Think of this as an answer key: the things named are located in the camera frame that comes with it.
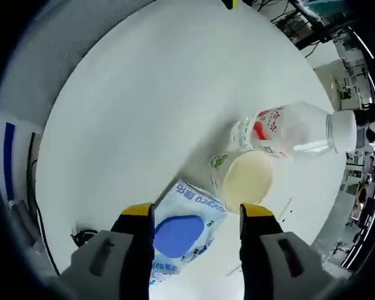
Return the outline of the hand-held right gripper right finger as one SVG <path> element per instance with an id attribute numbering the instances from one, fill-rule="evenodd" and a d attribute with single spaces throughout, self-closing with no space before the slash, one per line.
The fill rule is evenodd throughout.
<path id="1" fill-rule="evenodd" d="M 327 286 L 321 257 L 267 208 L 240 205 L 244 299 L 316 299 Z"/>

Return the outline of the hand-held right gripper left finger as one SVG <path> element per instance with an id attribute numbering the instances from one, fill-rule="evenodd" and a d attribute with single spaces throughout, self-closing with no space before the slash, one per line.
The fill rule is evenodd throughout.
<path id="1" fill-rule="evenodd" d="M 128 207 L 72 254 L 57 279 L 60 299 L 148 299 L 153 243 L 154 204 Z"/>

